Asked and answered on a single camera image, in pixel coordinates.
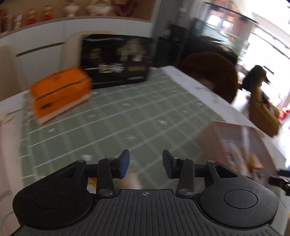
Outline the orange tissue box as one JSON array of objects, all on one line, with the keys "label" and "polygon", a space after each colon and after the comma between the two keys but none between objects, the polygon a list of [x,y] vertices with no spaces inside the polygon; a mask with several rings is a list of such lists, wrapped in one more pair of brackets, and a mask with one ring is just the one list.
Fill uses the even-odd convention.
[{"label": "orange tissue box", "polygon": [[90,99],[91,77],[77,66],[51,74],[30,86],[32,108],[40,124]]}]

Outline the brown upholstered chair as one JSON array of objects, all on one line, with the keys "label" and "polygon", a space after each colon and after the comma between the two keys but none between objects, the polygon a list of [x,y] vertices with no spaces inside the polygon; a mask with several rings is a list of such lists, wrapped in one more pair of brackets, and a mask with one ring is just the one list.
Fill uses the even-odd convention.
[{"label": "brown upholstered chair", "polygon": [[238,76],[233,63],[214,52],[187,56],[178,67],[228,103],[232,103],[238,90]]}]

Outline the red doll figurine left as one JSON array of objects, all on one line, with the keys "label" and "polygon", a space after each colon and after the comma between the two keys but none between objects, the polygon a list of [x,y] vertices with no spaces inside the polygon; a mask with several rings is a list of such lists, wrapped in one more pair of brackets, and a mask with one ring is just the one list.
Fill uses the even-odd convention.
[{"label": "red doll figurine left", "polygon": [[31,10],[29,10],[27,18],[26,18],[26,24],[27,25],[31,25],[31,24],[35,24],[37,22],[36,19],[36,10],[33,8]]}]

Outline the white flower vase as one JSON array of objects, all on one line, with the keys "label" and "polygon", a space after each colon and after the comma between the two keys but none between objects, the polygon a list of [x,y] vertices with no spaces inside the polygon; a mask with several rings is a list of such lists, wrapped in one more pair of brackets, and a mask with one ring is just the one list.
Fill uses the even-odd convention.
[{"label": "white flower vase", "polygon": [[75,2],[69,3],[67,6],[64,7],[66,17],[75,17],[79,8],[80,6],[77,5]]}]

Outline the beige grain bar packet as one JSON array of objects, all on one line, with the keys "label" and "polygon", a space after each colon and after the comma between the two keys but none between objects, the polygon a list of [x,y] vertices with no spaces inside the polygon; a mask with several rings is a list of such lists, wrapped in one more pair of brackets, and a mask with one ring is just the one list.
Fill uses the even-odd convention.
[{"label": "beige grain bar packet", "polygon": [[128,171],[122,180],[122,188],[124,189],[142,189],[137,172]]}]

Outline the black water dispenser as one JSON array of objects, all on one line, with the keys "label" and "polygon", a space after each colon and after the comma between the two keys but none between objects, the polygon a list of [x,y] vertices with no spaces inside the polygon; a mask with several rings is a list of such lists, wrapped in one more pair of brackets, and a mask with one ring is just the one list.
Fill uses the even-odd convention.
[{"label": "black water dispenser", "polygon": [[153,58],[153,67],[174,65],[184,39],[186,28],[170,25],[158,37],[157,48]]}]

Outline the red doll figurine right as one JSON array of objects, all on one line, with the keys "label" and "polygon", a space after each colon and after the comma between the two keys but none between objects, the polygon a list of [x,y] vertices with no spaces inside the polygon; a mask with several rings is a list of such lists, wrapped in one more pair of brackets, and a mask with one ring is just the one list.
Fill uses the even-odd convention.
[{"label": "red doll figurine right", "polygon": [[48,21],[48,20],[51,20],[52,18],[53,18],[53,16],[52,16],[52,7],[50,5],[47,5],[44,8],[42,20],[43,21]]}]

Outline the green checkered tablecloth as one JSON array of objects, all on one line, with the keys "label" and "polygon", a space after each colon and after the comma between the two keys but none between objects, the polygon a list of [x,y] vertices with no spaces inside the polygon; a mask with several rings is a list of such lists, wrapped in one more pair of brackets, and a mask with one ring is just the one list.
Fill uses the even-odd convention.
[{"label": "green checkered tablecloth", "polygon": [[24,97],[20,141],[24,185],[83,159],[95,164],[130,151],[129,169],[142,188],[175,188],[162,167],[162,151],[202,163],[198,134],[221,117],[162,70],[134,85],[96,89],[90,99],[40,124]]}]

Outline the black plum snack bag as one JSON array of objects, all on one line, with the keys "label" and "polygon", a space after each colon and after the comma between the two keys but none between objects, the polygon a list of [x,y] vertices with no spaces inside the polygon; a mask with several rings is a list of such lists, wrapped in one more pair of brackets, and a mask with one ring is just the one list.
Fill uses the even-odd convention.
[{"label": "black plum snack bag", "polygon": [[92,89],[146,81],[152,62],[153,39],[131,35],[90,35],[98,47],[83,57],[80,68],[92,79]]}]

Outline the red doll figurine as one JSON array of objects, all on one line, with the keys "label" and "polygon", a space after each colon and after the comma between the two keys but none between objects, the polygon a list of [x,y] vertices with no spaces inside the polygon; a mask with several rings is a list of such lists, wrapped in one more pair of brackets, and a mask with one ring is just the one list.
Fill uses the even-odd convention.
[{"label": "red doll figurine", "polygon": [[33,8],[31,10],[29,10],[27,18],[26,18],[26,24],[27,25],[31,25],[31,24],[35,24],[37,22],[36,19],[36,10]]},{"label": "red doll figurine", "polygon": [[48,21],[48,20],[51,20],[52,18],[53,18],[53,16],[52,16],[52,7],[50,5],[47,5],[44,8],[42,20],[43,21]]}]

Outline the red floral ornament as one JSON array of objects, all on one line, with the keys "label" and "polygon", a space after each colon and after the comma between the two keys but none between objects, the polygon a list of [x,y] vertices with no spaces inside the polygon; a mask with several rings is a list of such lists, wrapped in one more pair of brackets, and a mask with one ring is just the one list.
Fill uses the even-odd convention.
[{"label": "red floral ornament", "polygon": [[113,0],[113,8],[117,16],[129,17],[137,5],[136,0]]}]

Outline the pink gift box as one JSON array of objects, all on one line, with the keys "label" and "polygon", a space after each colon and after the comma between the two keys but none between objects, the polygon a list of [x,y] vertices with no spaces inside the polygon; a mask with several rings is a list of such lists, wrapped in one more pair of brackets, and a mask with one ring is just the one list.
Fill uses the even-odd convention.
[{"label": "pink gift box", "polygon": [[272,157],[253,127],[212,121],[197,141],[206,160],[215,160],[262,185],[277,176]]}]

